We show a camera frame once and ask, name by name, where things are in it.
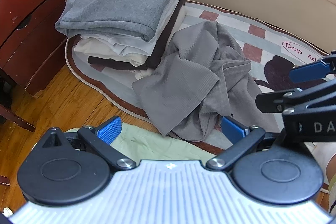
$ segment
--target rug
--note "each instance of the rug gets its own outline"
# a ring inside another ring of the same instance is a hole
[[[245,57],[251,59],[250,75],[262,92],[271,92],[300,87],[307,89],[323,81],[334,79],[333,75],[317,81],[295,84],[288,73],[291,68],[315,62],[326,52],[313,44],[273,25],[250,18],[237,12],[211,5],[187,1],[187,15],[180,29],[198,24],[204,20],[217,21],[225,26],[243,50]],[[83,83],[102,93],[108,100],[126,113],[151,122],[132,89],[136,81],[130,71],[114,70],[92,65],[88,57],[73,51],[79,37],[72,38],[66,45],[66,60],[70,70]],[[278,126],[283,128],[281,114],[275,114]],[[192,143],[212,154],[220,153],[232,143],[222,134],[217,124],[203,142]]]

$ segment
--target crumpled gray garment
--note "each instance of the crumpled gray garment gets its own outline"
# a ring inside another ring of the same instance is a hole
[[[226,29],[205,21],[176,32],[166,58],[132,87],[163,136],[172,130],[184,140],[204,140],[218,114],[279,132],[274,115],[256,107],[261,90],[250,70],[251,61]]]

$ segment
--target pink square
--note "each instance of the pink square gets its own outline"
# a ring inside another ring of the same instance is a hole
[[[243,47],[243,53],[246,58],[260,63],[261,54],[263,53],[263,50],[245,43]]]
[[[209,11],[203,11],[199,17],[206,19],[206,20],[216,21],[218,16],[219,14],[209,12]]]
[[[105,68],[103,65],[96,65],[96,64],[90,64],[90,67],[96,69],[99,72],[102,72],[102,70]]]
[[[257,37],[265,38],[265,31],[266,30],[264,30],[262,28],[259,28],[257,26],[254,26],[254,25],[250,24],[250,28],[249,28],[249,33],[250,34],[253,34]]]

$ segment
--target screw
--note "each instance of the screw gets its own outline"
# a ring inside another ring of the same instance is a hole
[[[131,168],[135,165],[135,162],[131,159],[119,159],[117,165],[122,168]]]
[[[257,128],[259,128],[259,127],[257,127],[257,126],[249,126],[249,128],[250,128],[251,130],[254,130],[254,129],[257,129]]]
[[[290,97],[291,95],[293,95],[292,91],[285,93],[283,96],[284,97]]]
[[[212,158],[212,159],[208,160],[207,164],[210,165],[213,168],[219,168],[219,167],[224,166],[225,161],[222,160],[222,159],[218,159],[218,158]]]
[[[292,107],[289,107],[289,108],[287,108],[287,109],[285,109],[283,112],[282,112],[282,114],[291,114],[291,113],[293,113],[295,110],[292,108]]]

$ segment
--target chair leg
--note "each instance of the chair leg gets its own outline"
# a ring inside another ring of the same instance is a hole
[[[15,113],[13,113],[11,110],[9,110],[8,108],[4,107],[1,104],[0,104],[0,115],[2,117],[6,118],[7,120],[10,120],[10,121],[14,122],[19,127],[27,129],[31,132],[35,131],[35,127],[31,123],[29,123],[29,122],[23,120],[21,117],[15,115]]]
[[[10,183],[8,177],[0,176],[0,185],[9,186]]]

